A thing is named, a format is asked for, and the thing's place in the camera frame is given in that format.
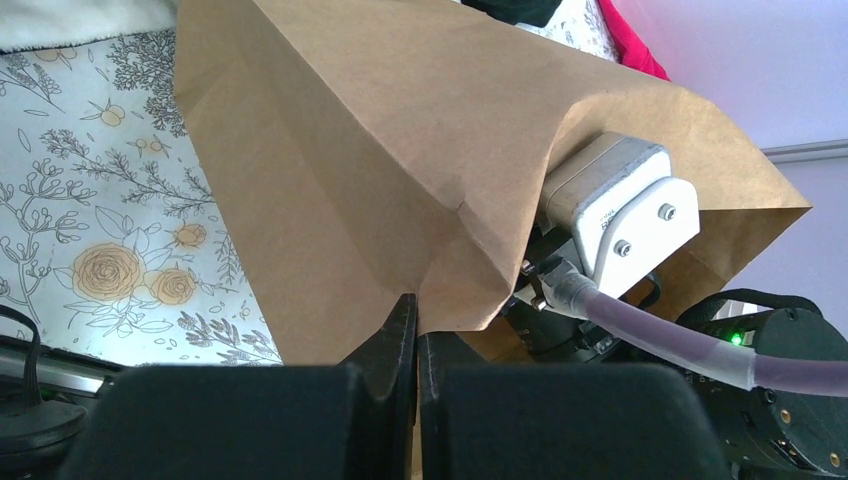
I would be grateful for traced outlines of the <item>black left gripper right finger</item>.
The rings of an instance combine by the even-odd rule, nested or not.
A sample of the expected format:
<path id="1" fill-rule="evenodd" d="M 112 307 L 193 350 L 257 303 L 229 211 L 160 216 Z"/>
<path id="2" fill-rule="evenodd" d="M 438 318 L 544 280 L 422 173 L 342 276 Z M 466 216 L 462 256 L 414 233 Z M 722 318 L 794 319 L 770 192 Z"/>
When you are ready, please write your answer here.
<path id="1" fill-rule="evenodd" d="M 725 479 L 692 387 L 655 364 L 495 364 L 418 340 L 427 479 Z"/>

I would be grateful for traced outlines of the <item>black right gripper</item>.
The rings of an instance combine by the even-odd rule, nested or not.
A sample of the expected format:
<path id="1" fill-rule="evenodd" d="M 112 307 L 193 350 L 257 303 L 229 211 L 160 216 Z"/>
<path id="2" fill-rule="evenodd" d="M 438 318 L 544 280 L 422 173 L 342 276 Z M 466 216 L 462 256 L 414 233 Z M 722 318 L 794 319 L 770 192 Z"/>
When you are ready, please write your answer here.
<path id="1" fill-rule="evenodd" d="M 567 230 L 533 226 L 512 296 L 501 309 L 531 358 L 541 363 L 632 361 L 634 353 L 629 344 L 587 320 L 561 314 L 544 302 L 538 274 L 558 260 L 567 260 L 583 271 Z"/>

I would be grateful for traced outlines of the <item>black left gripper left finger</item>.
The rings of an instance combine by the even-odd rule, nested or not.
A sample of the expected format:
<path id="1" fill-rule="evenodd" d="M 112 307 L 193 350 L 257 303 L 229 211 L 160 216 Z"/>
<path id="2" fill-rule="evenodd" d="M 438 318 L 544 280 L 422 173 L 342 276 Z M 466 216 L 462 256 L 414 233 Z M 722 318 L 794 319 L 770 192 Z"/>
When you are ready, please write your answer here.
<path id="1" fill-rule="evenodd" d="M 342 362 L 122 374 L 62 479 L 408 479 L 417 299 Z"/>

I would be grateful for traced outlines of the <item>brown paper bag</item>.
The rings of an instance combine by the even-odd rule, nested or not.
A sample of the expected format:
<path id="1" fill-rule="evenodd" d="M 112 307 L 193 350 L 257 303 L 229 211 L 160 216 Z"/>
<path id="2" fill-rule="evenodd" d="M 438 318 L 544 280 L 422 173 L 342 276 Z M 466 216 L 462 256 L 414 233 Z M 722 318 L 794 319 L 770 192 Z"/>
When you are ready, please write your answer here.
<path id="1" fill-rule="evenodd" d="M 700 233 L 659 270 L 673 320 L 809 209 L 710 101 L 452 1 L 183 1 L 174 94 L 282 360 L 335 364 L 398 298 L 485 332 L 545 175 L 606 131 L 661 144 Z"/>

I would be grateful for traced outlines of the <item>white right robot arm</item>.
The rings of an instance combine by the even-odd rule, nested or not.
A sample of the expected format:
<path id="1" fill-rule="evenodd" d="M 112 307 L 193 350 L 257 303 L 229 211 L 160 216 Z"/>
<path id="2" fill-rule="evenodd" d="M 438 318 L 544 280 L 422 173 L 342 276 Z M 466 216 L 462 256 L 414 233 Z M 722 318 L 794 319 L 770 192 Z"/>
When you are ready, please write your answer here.
<path id="1" fill-rule="evenodd" d="M 529 355 L 543 363 L 659 363 L 586 321 L 532 301 L 534 268 L 572 256 L 571 235 L 533 226 L 529 258 L 502 312 Z M 678 324 L 762 355 L 844 361 L 847 341 L 812 301 L 793 295 L 733 289 L 710 295 Z M 758 386 L 744 390 L 683 370 L 723 443 L 736 479 L 844 479 L 847 476 L 847 401 Z"/>

